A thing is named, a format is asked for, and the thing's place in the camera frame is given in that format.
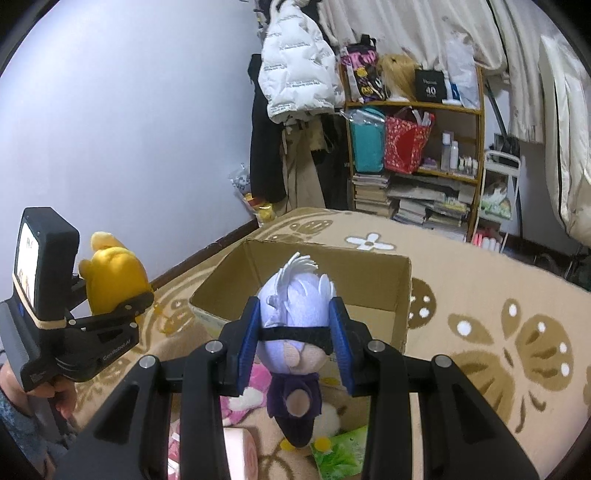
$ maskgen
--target red gift bag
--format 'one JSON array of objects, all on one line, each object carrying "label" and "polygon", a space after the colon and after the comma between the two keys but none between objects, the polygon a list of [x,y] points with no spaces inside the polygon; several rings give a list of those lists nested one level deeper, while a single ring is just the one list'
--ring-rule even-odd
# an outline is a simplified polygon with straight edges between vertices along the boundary
[{"label": "red gift bag", "polygon": [[431,124],[428,127],[400,116],[386,117],[386,149],[384,167],[399,173],[414,173],[421,164],[423,148],[427,144],[431,129],[435,122],[435,115],[430,113]]}]

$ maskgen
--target white puffer jacket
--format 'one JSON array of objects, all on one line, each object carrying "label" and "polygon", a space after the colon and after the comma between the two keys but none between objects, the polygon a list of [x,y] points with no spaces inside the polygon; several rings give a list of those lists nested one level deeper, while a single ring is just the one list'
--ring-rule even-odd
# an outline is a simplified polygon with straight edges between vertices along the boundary
[{"label": "white puffer jacket", "polygon": [[318,25],[300,10],[309,0],[285,0],[277,10],[280,1],[271,4],[259,72],[269,118],[279,124],[333,113],[345,101],[335,54]]}]

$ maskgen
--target black coat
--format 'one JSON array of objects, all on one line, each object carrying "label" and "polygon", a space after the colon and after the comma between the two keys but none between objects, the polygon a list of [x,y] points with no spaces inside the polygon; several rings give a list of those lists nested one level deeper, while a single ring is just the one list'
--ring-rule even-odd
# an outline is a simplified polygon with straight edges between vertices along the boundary
[{"label": "black coat", "polygon": [[287,196],[280,154],[283,124],[276,124],[267,114],[268,102],[258,83],[261,63],[261,55],[254,54],[248,66],[248,76],[255,85],[252,103],[251,192],[253,197],[277,203]]}]

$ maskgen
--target plastic bag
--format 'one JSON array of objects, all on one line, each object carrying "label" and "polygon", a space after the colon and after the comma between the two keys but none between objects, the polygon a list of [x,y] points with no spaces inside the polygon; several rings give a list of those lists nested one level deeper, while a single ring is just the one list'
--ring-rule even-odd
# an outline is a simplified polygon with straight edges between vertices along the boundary
[{"label": "plastic bag", "polygon": [[384,123],[386,122],[383,117],[375,115],[374,113],[368,112],[362,108],[341,110],[340,114],[355,125],[373,125],[374,127],[383,127]]},{"label": "plastic bag", "polygon": [[474,62],[474,47],[464,43],[466,35],[455,36],[446,41],[447,71],[452,83],[460,92],[460,99],[465,108],[480,109],[478,76]]},{"label": "plastic bag", "polygon": [[275,220],[277,216],[273,211],[273,205],[264,200],[252,197],[251,175],[244,163],[241,164],[238,170],[230,173],[229,178],[239,193],[241,200],[256,217],[259,227]]}]

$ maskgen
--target screw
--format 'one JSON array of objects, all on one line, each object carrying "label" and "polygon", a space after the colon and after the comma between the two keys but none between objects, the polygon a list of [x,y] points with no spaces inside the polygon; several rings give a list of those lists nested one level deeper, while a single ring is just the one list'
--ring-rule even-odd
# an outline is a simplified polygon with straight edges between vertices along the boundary
[{"label": "screw", "polygon": [[384,350],[386,350],[386,345],[381,342],[380,340],[372,340],[371,342],[368,343],[368,348],[370,351],[374,352],[374,353],[379,353],[379,352],[383,352]]},{"label": "screw", "polygon": [[448,368],[452,365],[452,359],[447,355],[437,355],[435,357],[435,364],[441,368]]},{"label": "screw", "polygon": [[153,367],[156,363],[156,357],[152,355],[146,355],[139,359],[139,365],[141,368]]},{"label": "screw", "polygon": [[205,345],[205,350],[209,353],[217,353],[223,348],[223,343],[219,340],[212,340]]}]

